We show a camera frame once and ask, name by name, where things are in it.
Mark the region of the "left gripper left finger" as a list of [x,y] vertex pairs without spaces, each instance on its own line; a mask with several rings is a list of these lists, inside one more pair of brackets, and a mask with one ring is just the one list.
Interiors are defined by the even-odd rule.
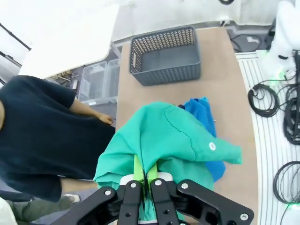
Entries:
[[101,187],[80,204],[82,216],[78,225],[137,225],[143,184],[138,176],[143,169],[137,155],[134,157],[134,177],[118,189]]

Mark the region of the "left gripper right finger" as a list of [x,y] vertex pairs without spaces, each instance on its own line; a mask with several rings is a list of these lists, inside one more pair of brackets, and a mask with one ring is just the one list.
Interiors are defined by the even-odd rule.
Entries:
[[250,208],[192,180],[175,183],[160,178],[156,165],[147,175],[159,225],[180,225],[178,213],[194,218],[201,225],[249,225],[254,219]]

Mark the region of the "person's left hand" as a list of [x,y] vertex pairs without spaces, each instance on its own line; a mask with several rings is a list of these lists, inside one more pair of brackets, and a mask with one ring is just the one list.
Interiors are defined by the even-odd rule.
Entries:
[[99,120],[101,120],[102,122],[109,124],[109,125],[112,125],[114,122],[114,119],[110,115],[107,115],[107,114],[104,114],[101,112],[97,113],[97,118]]

